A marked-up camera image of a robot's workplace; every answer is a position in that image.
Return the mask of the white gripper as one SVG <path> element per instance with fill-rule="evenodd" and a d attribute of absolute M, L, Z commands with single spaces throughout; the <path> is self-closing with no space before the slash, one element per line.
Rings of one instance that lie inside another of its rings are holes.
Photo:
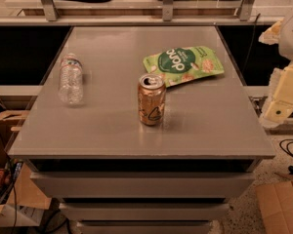
<path fill-rule="evenodd" d="M 259 119 L 264 128 L 275 128 L 293 113 L 293 7 L 283 21 L 275 22 L 260 35 L 259 42 L 267 45 L 279 42 L 279 53 L 291 60 L 284 69 L 273 70 Z"/>

